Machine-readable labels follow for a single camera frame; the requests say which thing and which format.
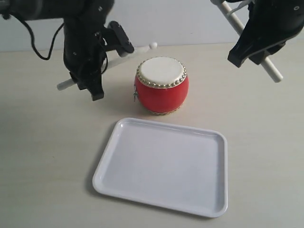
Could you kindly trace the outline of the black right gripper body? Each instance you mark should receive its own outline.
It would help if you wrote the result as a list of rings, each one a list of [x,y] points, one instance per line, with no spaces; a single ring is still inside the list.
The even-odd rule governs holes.
[[[268,21],[261,40],[289,40],[304,27],[304,2],[302,0],[254,0],[248,7],[249,19]]]

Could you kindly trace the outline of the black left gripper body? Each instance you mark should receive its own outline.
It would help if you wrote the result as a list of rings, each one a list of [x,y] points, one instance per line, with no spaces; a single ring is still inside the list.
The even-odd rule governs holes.
[[[64,64],[73,81],[102,80],[106,59],[99,34],[106,16],[64,18]]]

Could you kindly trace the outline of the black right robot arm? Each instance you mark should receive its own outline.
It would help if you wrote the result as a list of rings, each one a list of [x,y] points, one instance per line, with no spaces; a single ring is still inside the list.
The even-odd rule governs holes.
[[[248,6],[249,19],[228,61],[237,67],[250,59],[256,65],[278,52],[304,27],[302,0],[255,0]]]

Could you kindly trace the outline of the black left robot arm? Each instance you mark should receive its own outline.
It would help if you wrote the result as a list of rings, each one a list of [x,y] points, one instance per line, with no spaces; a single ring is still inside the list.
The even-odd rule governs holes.
[[[27,23],[30,20],[63,19],[63,60],[73,82],[80,90],[88,90],[92,100],[104,97],[102,74],[107,68],[107,54],[102,32],[106,17],[114,5],[112,0],[2,0],[0,14],[4,19],[15,17],[29,32],[33,51],[42,60],[35,46],[35,36]]]

